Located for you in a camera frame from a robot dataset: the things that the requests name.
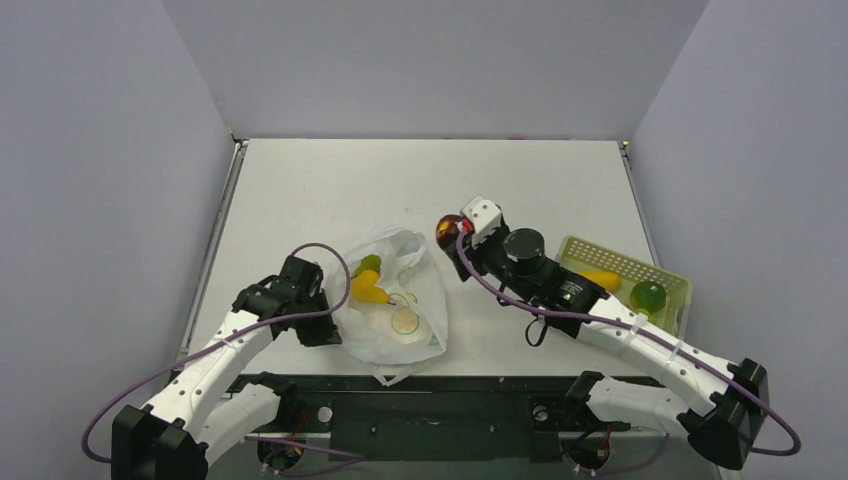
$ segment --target white bracket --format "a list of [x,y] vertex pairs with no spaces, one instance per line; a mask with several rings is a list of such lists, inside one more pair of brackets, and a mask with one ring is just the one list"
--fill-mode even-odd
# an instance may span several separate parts
[[589,391],[586,405],[602,422],[625,422],[681,437],[689,434],[677,420],[677,416],[689,407],[667,388],[634,385],[604,377]]
[[462,207],[462,216],[474,225],[474,233],[471,234],[471,246],[476,247],[501,226],[503,213],[495,205],[495,202],[477,195]]
[[212,466],[221,455],[257,428],[277,417],[278,397],[270,388],[248,385],[232,400],[212,411],[197,442],[206,442],[206,461]]

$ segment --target green basket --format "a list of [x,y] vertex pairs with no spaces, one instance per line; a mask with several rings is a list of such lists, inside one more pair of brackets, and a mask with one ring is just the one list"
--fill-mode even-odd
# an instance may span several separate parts
[[577,273],[584,270],[617,273],[621,277],[621,288],[615,296],[628,307],[630,291],[637,283],[644,280],[659,283],[666,290],[667,300],[665,307],[654,314],[656,325],[683,338],[692,303],[692,282],[689,279],[575,236],[565,237],[562,241],[557,261]]

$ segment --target wire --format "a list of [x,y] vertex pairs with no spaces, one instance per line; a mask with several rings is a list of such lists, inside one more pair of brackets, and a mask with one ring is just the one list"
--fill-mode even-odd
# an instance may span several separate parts
[[593,433],[597,432],[600,427],[601,427],[601,424],[597,424],[597,425],[595,425],[595,428],[593,428],[591,430],[586,430],[585,432],[583,432],[583,434],[581,434],[579,437],[574,439],[574,441],[571,442],[571,445],[569,445],[568,448],[566,448],[564,450],[563,455],[568,456],[569,454],[571,454],[575,450],[577,450],[577,447],[579,447],[580,444],[583,443],[584,440],[589,438],[589,435],[592,435]]
[[[294,437],[298,433],[300,433],[300,431],[303,429],[304,426],[306,426],[306,410],[301,410],[300,411],[300,421],[297,423],[297,426],[294,427],[294,430],[292,430],[292,432],[289,434],[288,439],[294,440]],[[292,451],[292,450],[294,450],[298,455],[303,455],[303,450],[300,447],[295,447],[295,446],[292,446],[292,445],[286,445],[282,448],[278,448],[278,449],[272,451],[268,455],[265,455],[265,458],[262,459],[262,463],[264,463],[266,465],[270,465],[271,459],[273,459],[274,457],[276,457],[277,455],[279,455],[279,454],[281,454],[285,451]]]
[[[532,313],[533,315],[536,315],[536,316],[556,317],[556,318],[571,318],[571,319],[574,319],[574,320],[585,320],[585,321],[589,321],[589,322],[599,322],[599,323],[603,323],[605,325],[611,325],[611,326],[618,327],[618,328],[625,328],[625,329],[630,328],[629,324],[624,323],[622,321],[613,320],[613,319],[610,319],[610,318],[598,317],[598,316],[595,316],[595,315],[589,315],[587,313],[563,312],[563,311],[558,311],[558,310],[543,310],[541,308],[536,308],[536,307],[521,303],[518,300],[510,297],[509,295],[506,295],[505,293],[498,291],[497,288],[495,288],[492,284],[487,282],[474,269],[474,266],[468,260],[468,256],[465,255],[465,250],[464,250],[464,247],[463,247],[463,241],[465,240],[465,237],[466,237],[468,232],[465,231],[465,228],[462,226],[462,224],[458,224],[458,225],[459,225],[459,236],[456,239],[456,252],[459,255],[459,259],[462,262],[462,265],[465,267],[465,269],[468,271],[468,273],[472,277],[474,277],[475,280],[477,280],[477,283],[479,283],[483,288],[485,288],[486,290],[491,292],[496,297],[503,300],[504,303],[512,305],[513,307],[517,307],[521,310],[524,310],[525,312],[530,312],[530,313]],[[657,344],[664,347],[666,350],[669,350],[669,351],[674,350],[674,345],[663,340],[658,335],[655,335],[655,334],[649,332],[647,329],[639,329],[636,333],[638,335],[642,335],[643,337],[648,338],[649,340],[651,340],[653,342],[656,342]],[[796,453],[798,453],[801,450],[801,437],[798,435],[798,432],[796,432],[795,429],[792,428],[789,425],[789,423],[786,420],[783,419],[783,417],[778,415],[777,412],[775,412],[768,403],[762,401],[756,395],[749,392],[745,387],[740,385],[738,382],[736,382],[732,378],[727,377],[726,375],[722,374],[721,372],[719,372],[718,370],[713,368],[711,365],[701,361],[699,358],[695,357],[694,355],[689,354],[689,352],[686,352],[686,351],[680,349],[680,350],[677,351],[677,355],[679,355],[681,358],[684,358],[684,359],[692,362],[698,368],[701,368],[704,371],[709,372],[711,375],[718,378],[722,382],[727,383],[728,386],[730,386],[731,388],[733,388],[734,390],[739,392],[742,396],[744,396],[746,399],[748,399],[751,403],[756,405],[757,408],[766,412],[766,414],[768,416],[770,416],[775,422],[777,422],[777,424],[780,425],[781,428],[783,428],[783,430],[785,430],[786,433],[789,435],[789,437],[792,439],[792,447],[789,448],[789,449],[774,450],[774,449],[758,448],[758,447],[752,446],[751,447],[751,453],[758,453],[758,454],[761,454],[761,455],[771,455],[771,456],[777,456],[777,457],[788,457],[788,456],[791,456],[791,455],[795,455]]]
[[[535,342],[532,342],[532,341],[530,341],[530,327],[532,327],[534,323],[539,322],[539,321],[542,322],[542,331],[539,332],[539,338],[537,338]],[[539,317],[536,317],[536,318],[533,319],[533,321],[528,323],[527,328],[524,329],[524,340],[527,341],[527,345],[530,345],[531,347],[536,348],[539,345],[541,345],[542,342],[545,341],[545,335],[547,333],[548,333],[548,325],[545,323],[544,320],[542,320]]]
[[612,425],[607,425],[607,435],[604,437],[604,441],[601,442],[601,446],[598,447],[598,450],[603,450],[604,445],[607,446],[605,450],[606,456],[610,456],[610,452],[612,451],[612,444],[610,443],[610,437],[612,436]]
[[339,263],[341,263],[342,269],[345,272],[344,278],[346,279],[346,281],[345,281],[345,292],[344,292],[344,295],[342,296],[342,299],[339,301],[339,303],[330,307],[327,310],[323,310],[323,311],[320,311],[320,312],[293,313],[293,314],[289,314],[289,315],[281,315],[279,317],[269,318],[268,320],[263,320],[261,322],[254,323],[253,325],[251,325],[249,327],[243,328],[243,329],[239,330],[238,332],[233,333],[232,335],[230,335],[227,338],[219,341],[218,343],[210,345],[210,346],[204,348],[203,350],[200,350],[200,351],[195,352],[195,353],[193,353],[193,354],[191,354],[191,355],[189,355],[185,358],[177,360],[176,362],[174,362],[174,363],[172,363],[172,364],[170,364],[166,367],[162,367],[161,369],[152,373],[150,376],[145,377],[145,378],[137,381],[136,383],[130,385],[124,391],[122,391],[121,393],[116,395],[115,398],[109,400],[106,403],[106,405],[104,405],[103,408],[101,408],[94,415],[94,418],[91,420],[91,422],[88,424],[88,426],[85,427],[85,431],[82,434],[82,439],[80,440],[80,446],[81,446],[82,451],[85,454],[85,456],[94,460],[95,462],[111,463],[111,461],[112,461],[111,458],[105,457],[103,455],[99,455],[91,449],[91,445],[89,445],[91,432],[94,430],[94,427],[97,425],[97,423],[106,415],[106,413],[109,410],[112,409],[112,407],[117,405],[118,402],[120,402],[121,400],[126,398],[127,395],[138,390],[142,386],[152,382],[153,380],[155,380],[159,376],[164,375],[166,373],[169,373],[172,370],[174,370],[175,368],[182,367],[183,365],[185,365],[189,362],[193,362],[193,361],[197,360],[198,358],[203,357],[204,355],[208,355],[209,353],[223,347],[228,342],[232,342],[233,340],[235,340],[239,337],[242,337],[244,335],[247,335],[248,333],[250,333],[254,330],[264,328],[264,327],[267,327],[269,325],[273,325],[273,324],[276,324],[276,323],[281,323],[281,322],[290,322],[292,320],[302,320],[302,319],[305,319],[305,318],[323,317],[325,315],[329,315],[329,314],[335,312],[336,310],[340,309],[345,304],[348,296],[350,295],[350,269],[348,269],[347,265],[344,263],[344,259],[339,254],[339,252],[335,251],[333,249],[333,247],[330,247],[329,245],[325,245],[323,243],[306,243],[306,244],[303,244],[303,245],[297,247],[296,249],[294,249],[294,251],[291,253],[291,255],[295,255],[298,252],[300,252],[301,250],[304,250],[306,248],[311,248],[311,247],[318,247],[318,248],[323,248],[324,250],[327,250],[328,252],[333,254],[333,256],[336,257],[336,259],[339,261]]
[[[342,468],[353,465],[354,463],[359,463],[365,460],[365,455],[361,455],[353,452],[345,452],[342,450],[334,450],[332,448],[319,447],[318,445],[309,445],[307,443],[294,442],[285,438],[269,438],[269,437],[260,437],[257,435],[249,435],[244,437],[245,440],[252,442],[268,442],[268,443],[277,443],[279,445],[286,445],[292,447],[300,447],[304,450],[312,450],[314,452],[327,453],[330,455],[340,455],[342,457],[347,457],[350,460],[342,462],[338,465],[331,465],[329,467],[319,468],[317,470],[311,470],[309,472],[289,472],[286,470],[281,470],[276,472],[277,475],[281,477],[311,477],[314,475],[321,475],[324,473],[335,472],[336,470],[341,470]],[[268,462],[263,460],[262,463],[267,465]]]
[[663,442],[660,444],[660,447],[651,455],[650,458],[645,460],[644,462],[637,463],[636,465],[628,465],[626,467],[614,467],[614,468],[604,468],[603,470],[592,470],[589,468],[585,468],[581,466],[579,463],[575,462],[571,455],[568,453],[565,454],[565,458],[568,459],[569,462],[573,463],[577,466],[577,469],[584,473],[591,473],[592,475],[618,475],[621,473],[629,473],[635,472],[636,470],[642,470],[643,468],[647,468],[652,465],[654,462],[660,459],[663,456],[666,449],[668,449],[669,441],[671,440],[671,435],[666,434],[663,437]]

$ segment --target white table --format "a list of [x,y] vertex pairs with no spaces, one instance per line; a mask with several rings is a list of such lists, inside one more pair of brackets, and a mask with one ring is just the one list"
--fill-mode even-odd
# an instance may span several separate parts
[[[532,227],[548,256],[577,235],[651,261],[625,165],[615,142],[510,140],[251,140],[238,175],[189,349],[199,350],[240,290],[278,273],[298,245],[318,241],[342,253],[374,226],[401,224],[433,242],[437,221],[475,194],[497,202],[511,228]],[[644,376],[558,331],[531,348],[531,317],[502,308],[473,279],[459,281],[434,256],[448,291],[447,352],[421,375],[576,376],[584,370]],[[303,256],[325,271],[335,260]],[[304,348],[281,335],[244,373],[370,375],[339,346]]]

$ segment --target green lime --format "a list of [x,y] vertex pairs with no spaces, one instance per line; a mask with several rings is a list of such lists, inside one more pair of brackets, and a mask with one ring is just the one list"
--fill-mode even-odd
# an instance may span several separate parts
[[383,265],[383,259],[379,255],[368,255],[359,262],[359,266],[353,272],[353,276],[357,276],[365,270],[374,270],[380,273],[380,267]]
[[650,313],[657,313],[665,306],[665,288],[657,282],[645,280],[639,282],[630,292],[630,308],[644,308]]

